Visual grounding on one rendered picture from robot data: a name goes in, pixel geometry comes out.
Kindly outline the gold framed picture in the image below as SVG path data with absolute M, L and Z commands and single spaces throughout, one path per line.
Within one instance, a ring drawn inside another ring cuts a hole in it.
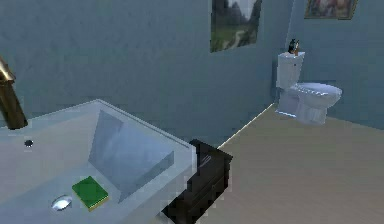
M 305 19 L 351 20 L 358 0 L 308 0 Z

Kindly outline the green sponge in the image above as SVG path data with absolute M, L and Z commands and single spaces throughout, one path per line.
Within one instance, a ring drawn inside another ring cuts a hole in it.
M 75 183 L 72 190 L 89 212 L 109 199 L 108 192 L 92 176 Z

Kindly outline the black cabinet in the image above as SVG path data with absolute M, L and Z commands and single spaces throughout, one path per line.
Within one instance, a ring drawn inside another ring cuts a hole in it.
M 162 213 L 175 224 L 195 224 L 228 187 L 232 155 L 198 139 L 197 172 L 187 181 L 187 189 L 168 204 Z

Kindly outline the silver drain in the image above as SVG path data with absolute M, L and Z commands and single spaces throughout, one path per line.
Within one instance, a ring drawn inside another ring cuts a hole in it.
M 56 198 L 52 202 L 51 208 L 54 211 L 63 211 L 65 209 L 67 209 L 68 207 L 70 207 L 71 204 L 72 204 L 72 197 L 69 195 L 62 195 L 62 196 L 59 196 L 58 198 Z

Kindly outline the white toilet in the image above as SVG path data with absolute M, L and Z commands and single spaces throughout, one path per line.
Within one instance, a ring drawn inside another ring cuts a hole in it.
M 279 89 L 277 113 L 299 122 L 323 125 L 327 110 L 342 96 L 338 87 L 316 82 L 300 82 L 305 53 L 278 55 L 276 87 Z

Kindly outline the brass tap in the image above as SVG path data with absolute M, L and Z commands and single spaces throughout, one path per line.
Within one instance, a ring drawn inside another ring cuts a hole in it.
M 0 56 L 0 111 L 10 130 L 24 128 L 28 125 L 19 99 L 13 88 L 16 77 L 8 64 Z

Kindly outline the landscape picture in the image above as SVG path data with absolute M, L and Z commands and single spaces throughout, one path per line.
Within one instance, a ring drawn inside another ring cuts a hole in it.
M 257 42 L 263 0 L 211 2 L 211 53 Z

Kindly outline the white bathtub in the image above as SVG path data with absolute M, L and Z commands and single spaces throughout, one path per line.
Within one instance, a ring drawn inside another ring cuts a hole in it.
M 0 224 L 148 224 L 195 171 L 194 146 L 93 100 L 0 128 Z M 72 190 L 88 176 L 109 194 L 91 212 Z

